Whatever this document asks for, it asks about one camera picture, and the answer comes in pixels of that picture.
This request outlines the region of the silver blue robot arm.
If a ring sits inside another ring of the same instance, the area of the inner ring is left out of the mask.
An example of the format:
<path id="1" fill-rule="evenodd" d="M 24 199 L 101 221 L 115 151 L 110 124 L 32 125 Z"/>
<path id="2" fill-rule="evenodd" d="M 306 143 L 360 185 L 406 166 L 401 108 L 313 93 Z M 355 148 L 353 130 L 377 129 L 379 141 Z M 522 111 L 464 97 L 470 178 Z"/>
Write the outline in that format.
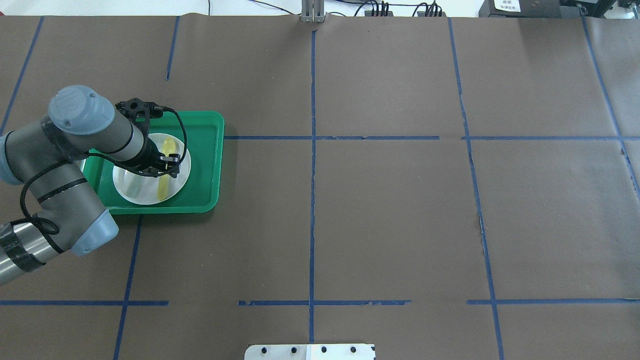
<path id="1" fill-rule="evenodd" d="M 161 152 L 149 138 L 151 120 L 165 113 L 175 110 L 139 98 L 112 104 L 88 86 L 70 85 L 41 119 L 1 137 L 1 180 L 22 188 L 22 218 L 1 226 L 2 285 L 118 235 L 78 162 L 98 157 L 142 177 L 178 175 L 184 156 Z"/>

